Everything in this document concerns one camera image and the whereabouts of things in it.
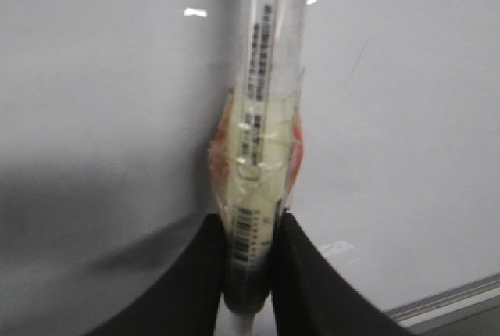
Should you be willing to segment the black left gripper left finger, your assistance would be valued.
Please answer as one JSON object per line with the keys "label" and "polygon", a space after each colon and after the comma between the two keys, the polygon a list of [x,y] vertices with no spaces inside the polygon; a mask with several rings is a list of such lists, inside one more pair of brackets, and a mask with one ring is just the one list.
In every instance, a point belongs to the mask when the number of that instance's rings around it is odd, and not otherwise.
{"label": "black left gripper left finger", "polygon": [[213,335],[223,287],[225,235],[209,214],[175,263],[89,335]]}

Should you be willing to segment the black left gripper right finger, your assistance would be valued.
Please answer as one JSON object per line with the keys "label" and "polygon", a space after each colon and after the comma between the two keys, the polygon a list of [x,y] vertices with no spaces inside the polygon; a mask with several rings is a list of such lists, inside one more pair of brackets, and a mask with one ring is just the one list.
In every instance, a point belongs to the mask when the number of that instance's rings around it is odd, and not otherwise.
{"label": "black left gripper right finger", "polygon": [[358,293],[285,213],[273,242],[270,290],[279,335],[410,335]]}

